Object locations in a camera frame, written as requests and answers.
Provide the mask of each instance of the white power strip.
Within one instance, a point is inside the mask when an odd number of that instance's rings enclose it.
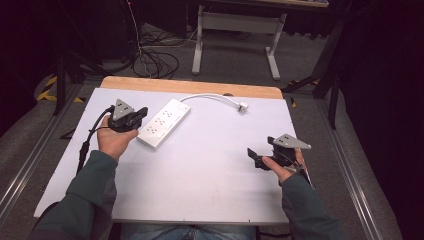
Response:
[[[165,105],[144,127],[139,131],[137,138],[147,146],[158,149],[159,146],[171,135],[177,126],[188,115],[191,108],[175,99]]]

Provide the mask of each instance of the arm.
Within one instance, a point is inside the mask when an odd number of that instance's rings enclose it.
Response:
[[[304,164],[299,150],[296,159]],[[262,160],[278,176],[283,192],[282,207],[296,239],[346,239],[339,221],[327,214],[320,197],[303,176],[287,171],[268,157]]]
[[[107,126],[108,116],[101,127]],[[29,239],[100,238],[109,226],[116,198],[115,169],[119,157],[137,131],[97,132],[100,151],[92,151],[84,168],[72,180],[66,196],[34,227]]]

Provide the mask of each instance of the sleeve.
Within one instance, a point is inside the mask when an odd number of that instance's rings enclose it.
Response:
[[[281,186],[283,210],[296,240],[347,239],[340,222],[327,214],[319,195],[301,175],[289,177]]]
[[[29,239],[100,238],[111,221],[117,166],[109,155],[92,151],[66,196],[39,220]]]

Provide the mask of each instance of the hand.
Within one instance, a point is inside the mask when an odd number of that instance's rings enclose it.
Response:
[[[304,165],[304,159],[300,149],[297,149],[297,148],[295,149],[295,155],[296,155],[296,160],[300,164]],[[290,172],[289,170],[278,165],[278,163],[276,163],[274,160],[272,160],[269,157],[263,156],[262,161],[265,163],[267,167],[269,167],[272,171],[274,171],[275,174],[277,174],[278,181],[280,183],[283,183],[287,178],[289,178],[291,175],[294,174],[293,172]]]
[[[97,131],[97,142],[99,150],[108,154],[116,161],[127,149],[128,143],[138,135],[138,131],[133,129],[129,132],[118,133],[108,127],[110,116],[103,118],[101,129]]]

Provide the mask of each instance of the jeans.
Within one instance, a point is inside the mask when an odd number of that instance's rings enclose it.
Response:
[[[236,225],[167,225],[125,223],[122,240],[253,240],[254,226]]]

